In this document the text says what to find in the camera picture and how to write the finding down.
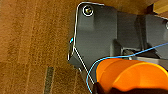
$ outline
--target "blue cable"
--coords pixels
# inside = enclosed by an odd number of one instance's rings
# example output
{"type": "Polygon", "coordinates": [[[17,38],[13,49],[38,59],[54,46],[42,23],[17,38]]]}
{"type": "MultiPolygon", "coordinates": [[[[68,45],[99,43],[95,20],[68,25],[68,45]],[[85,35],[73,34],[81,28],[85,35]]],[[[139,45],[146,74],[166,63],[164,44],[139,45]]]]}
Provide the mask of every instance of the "blue cable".
{"type": "Polygon", "coordinates": [[[95,61],[95,62],[92,64],[92,66],[91,66],[91,68],[90,68],[90,70],[89,70],[89,72],[88,72],[88,74],[87,74],[87,77],[86,77],[86,84],[87,84],[87,87],[88,87],[90,93],[92,94],[92,91],[91,91],[91,89],[90,89],[90,87],[89,87],[89,84],[88,84],[88,77],[89,77],[89,74],[90,74],[90,72],[92,71],[92,69],[93,69],[93,67],[94,67],[94,65],[95,65],[96,63],[98,63],[98,62],[100,62],[100,61],[102,61],[102,60],[105,60],[105,59],[110,59],[110,58],[124,58],[124,57],[136,56],[136,55],[138,55],[138,54],[141,54],[141,53],[150,51],[150,50],[152,50],[152,49],[155,49],[155,48],[158,48],[158,47],[161,47],[161,46],[165,46],[165,45],[167,45],[167,44],[168,44],[168,42],[167,42],[167,43],[164,43],[164,44],[160,44],[160,45],[158,45],[158,46],[154,46],[154,47],[152,47],[152,48],[149,48],[149,49],[146,49],[146,50],[143,50],[143,51],[140,51],[140,52],[137,52],[137,53],[132,54],[132,55],[105,57],[105,58],[102,58],[102,59],[99,59],[99,60],[95,61]]]}
{"type": "Polygon", "coordinates": [[[71,38],[71,40],[69,41],[69,43],[71,44],[71,43],[73,42],[73,40],[74,40],[74,39],[73,39],[73,38],[71,38]]]}

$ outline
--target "brown carpet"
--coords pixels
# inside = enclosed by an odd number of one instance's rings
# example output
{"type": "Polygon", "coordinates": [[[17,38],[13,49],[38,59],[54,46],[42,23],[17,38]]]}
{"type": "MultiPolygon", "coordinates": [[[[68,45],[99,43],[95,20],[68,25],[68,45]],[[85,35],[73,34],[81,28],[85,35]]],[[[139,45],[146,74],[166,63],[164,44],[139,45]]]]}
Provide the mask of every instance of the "brown carpet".
{"type": "Polygon", "coordinates": [[[157,0],[0,0],[0,94],[89,94],[67,62],[68,33],[82,1],[145,14],[157,0]]]}

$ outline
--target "orange object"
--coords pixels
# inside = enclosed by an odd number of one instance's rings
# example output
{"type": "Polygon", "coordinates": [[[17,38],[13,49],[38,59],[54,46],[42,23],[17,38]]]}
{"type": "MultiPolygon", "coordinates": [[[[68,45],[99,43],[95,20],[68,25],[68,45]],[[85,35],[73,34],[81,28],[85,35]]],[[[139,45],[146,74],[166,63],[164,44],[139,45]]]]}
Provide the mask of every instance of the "orange object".
{"type": "Polygon", "coordinates": [[[120,91],[134,88],[168,90],[167,71],[157,64],[139,60],[103,60],[97,67],[96,78],[106,93],[113,87],[120,91]]]}

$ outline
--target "blue wire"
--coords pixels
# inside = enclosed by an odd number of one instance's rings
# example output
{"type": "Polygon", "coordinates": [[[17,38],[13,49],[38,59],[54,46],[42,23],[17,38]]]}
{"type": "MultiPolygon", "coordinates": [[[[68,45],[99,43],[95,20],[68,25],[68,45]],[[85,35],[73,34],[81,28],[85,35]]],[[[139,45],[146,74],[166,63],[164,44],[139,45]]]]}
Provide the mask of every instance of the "blue wire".
{"type": "Polygon", "coordinates": [[[158,48],[158,47],[167,45],[167,44],[168,44],[168,42],[167,42],[167,43],[164,43],[164,44],[160,44],[160,45],[158,45],[158,46],[154,46],[154,47],[152,47],[152,48],[149,48],[149,49],[146,49],[146,50],[143,50],[143,51],[140,51],[140,52],[137,52],[137,53],[132,54],[132,55],[127,55],[127,56],[114,56],[114,57],[105,57],[105,58],[102,58],[102,59],[99,59],[99,60],[95,61],[95,62],[92,64],[92,66],[91,66],[91,68],[90,68],[90,70],[89,70],[89,72],[88,72],[88,74],[87,74],[87,77],[86,77],[86,84],[87,84],[87,87],[88,87],[90,93],[92,93],[92,91],[91,91],[91,89],[90,89],[90,87],[89,87],[89,84],[88,84],[88,77],[89,77],[89,74],[90,74],[90,72],[92,71],[92,69],[93,69],[93,67],[95,66],[96,63],[98,63],[98,62],[100,62],[100,61],[102,61],[102,60],[105,60],[105,59],[110,59],[110,58],[124,58],[124,57],[132,57],[132,56],[136,56],[136,55],[138,55],[138,54],[141,54],[141,53],[150,51],[150,50],[152,50],[152,49],[155,49],[155,48],[158,48]]]}
{"type": "Polygon", "coordinates": [[[70,40],[70,42],[69,42],[69,43],[71,44],[72,42],[73,42],[73,38],[71,38],[71,40],[70,40]]]}

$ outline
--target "wire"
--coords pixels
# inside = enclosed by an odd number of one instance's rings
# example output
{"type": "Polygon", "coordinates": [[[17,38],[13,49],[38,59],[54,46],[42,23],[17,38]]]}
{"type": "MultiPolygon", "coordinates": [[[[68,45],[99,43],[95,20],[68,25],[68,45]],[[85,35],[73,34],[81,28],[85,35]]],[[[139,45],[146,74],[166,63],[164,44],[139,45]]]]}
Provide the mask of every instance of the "wire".
{"type": "Polygon", "coordinates": [[[71,38],[71,39],[70,39],[70,41],[69,41],[69,43],[71,44],[73,41],[74,41],[74,39],[73,39],[73,38],[71,38]]]}
{"type": "Polygon", "coordinates": [[[89,87],[89,84],[88,84],[88,76],[90,75],[90,72],[92,71],[92,69],[93,69],[93,67],[95,66],[96,63],[98,63],[98,62],[100,62],[100,61],[102,61],[102,60],[105,60],[105,59],[111,59],[111,58],[124,58],[124,57],[132,57],[132,56],[136,56],[136,55],[138,55],[138,54],[141,54],[141,53],[150,51],[150,50],[152,50],[152,49],[155,49],[155,48],[158,48],[158,47],[161,47],[161,46],[165,46],[165,45],[167,45],[167,44],[168,44],[168,42],[167,42],[167,43],[164,43],[164,44],[160,44],[160,45],[158,45],[158,46],[154,46],[154,47],[152,47],[152,48],[149,48],[149,49],[146,49],[146,50],[143,50],[143,51],[140,51],[140,52],[137,52],[137,53],[132,54],[132,55],[127,55],[127,56],[114,56],[114,57],[105,57],[105,58],[102,58],[102,59],[99,59],[99,60],[95,61],[95,62],[92,64],[92,66],[91,66],[91,68],[90,68],[90,70],[89,70],[89,72],[88,72],[88,74],[87,74],[87,77],[86,77],[86,84],[87,84],[87,87],[88,87],[90,93],[92,93],[92,91],[91,91],[91,89],[90,89],[90,87],[89,87]]]}

